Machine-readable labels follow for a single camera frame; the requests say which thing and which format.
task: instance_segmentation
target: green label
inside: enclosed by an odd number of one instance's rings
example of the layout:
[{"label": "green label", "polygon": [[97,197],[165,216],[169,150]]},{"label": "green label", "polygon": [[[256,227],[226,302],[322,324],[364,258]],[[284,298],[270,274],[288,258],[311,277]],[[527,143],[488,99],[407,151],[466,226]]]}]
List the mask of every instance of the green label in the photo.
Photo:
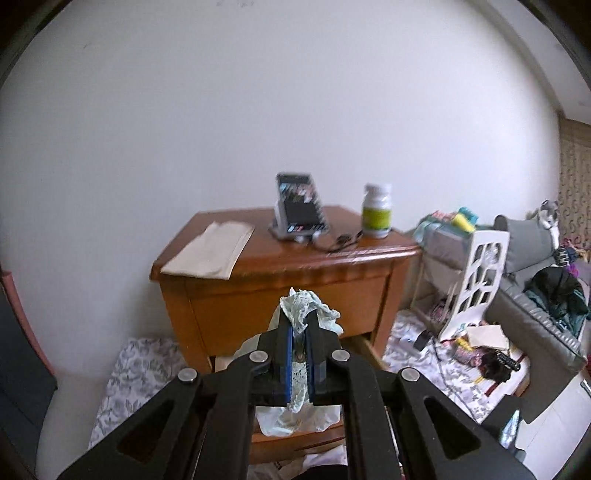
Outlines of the green label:
[{"label": "green label", "polygon": [[390,228],[392,210],[363,209],[363,228],[367,230],[387,230]]}]

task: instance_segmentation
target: ceiling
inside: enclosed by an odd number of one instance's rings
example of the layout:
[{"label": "ceiling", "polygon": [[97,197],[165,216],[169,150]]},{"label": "ceiling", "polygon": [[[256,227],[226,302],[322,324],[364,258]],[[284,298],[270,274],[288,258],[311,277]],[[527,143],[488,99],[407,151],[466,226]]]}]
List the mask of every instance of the ceiling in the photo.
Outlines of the ceiling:
[{"label": "ceiling", "polygon": [[[557,37],[519,0],[473,0],[522,54],[557,110],[591,125],[591,89]],[[583,45],[588,38],[580,37]]]}]

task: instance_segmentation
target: plastic bottle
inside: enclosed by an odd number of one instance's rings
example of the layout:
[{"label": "plastic bottle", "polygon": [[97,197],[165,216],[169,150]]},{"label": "plastic bottle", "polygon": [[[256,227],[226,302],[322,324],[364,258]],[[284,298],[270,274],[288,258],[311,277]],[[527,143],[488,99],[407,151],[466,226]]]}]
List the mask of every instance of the plastic bottle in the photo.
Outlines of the plastic bottle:
[{"label": "plastic bottle", "polygon": [[363,234],[385,238],[392,228],[392,186],[368,183],[363,199]]}]

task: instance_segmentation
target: white bag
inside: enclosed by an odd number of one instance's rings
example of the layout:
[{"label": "white bag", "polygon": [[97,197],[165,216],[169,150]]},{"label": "white bag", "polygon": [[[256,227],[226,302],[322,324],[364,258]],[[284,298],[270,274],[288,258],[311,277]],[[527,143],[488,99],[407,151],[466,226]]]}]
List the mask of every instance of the white bag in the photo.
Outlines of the white bag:
[{"label": "white bag", "polygon": [[[317,310],[318,324],[321,328],[331,330],[337,335],[343,334],[343,329],[336,323],[340,313],[331,310],[322,303],[313,291],[290,289],[288,297],[282,297],[273,313],[269,330],[279,325],[280,309],[293,326],[294,337],[300,336],[307,325],[306,316]],[[258,347],[260,335],[246,340],[234,354],[234,358],[253,352]],[[269,437],[287,437],[295,432],[323,432],[340,420],[340,405],[330,407],[315,407],[308,397],[308,381],[306,364],[292,363],[291,401],[286,407],[257,407],[256,419],[264,435]]]}]

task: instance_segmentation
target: patterned wallpaper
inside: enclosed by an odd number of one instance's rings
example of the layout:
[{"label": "patterned wallpaper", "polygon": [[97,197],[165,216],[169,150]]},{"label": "patterned wallpaper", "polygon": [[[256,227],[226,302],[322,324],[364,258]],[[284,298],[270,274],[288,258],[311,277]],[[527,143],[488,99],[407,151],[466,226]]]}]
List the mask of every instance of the patterned wallpaper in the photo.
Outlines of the patterned wallpaper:
[{"label": "patterned wallpaper", "polygon": [[591,248],[591,126],[560,119],[561,236]]}]

